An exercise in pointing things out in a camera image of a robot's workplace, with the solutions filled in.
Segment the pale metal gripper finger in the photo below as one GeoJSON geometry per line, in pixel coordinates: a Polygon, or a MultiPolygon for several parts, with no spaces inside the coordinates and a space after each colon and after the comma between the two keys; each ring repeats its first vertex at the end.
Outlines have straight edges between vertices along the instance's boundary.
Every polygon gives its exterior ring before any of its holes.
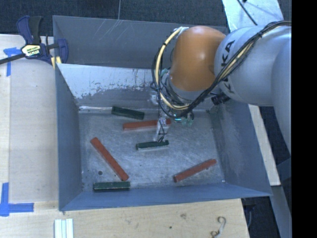
{"type": "Polygon", "coordinates": [[[164,128],[161,119],[158,119],[154,141],[162,142],[164,139],[164,128]]]}
{"type": "Polygon", "coordinates": [[[164,140],[171,125],[171,119],[161,119],[161,141],[164,140]]]}

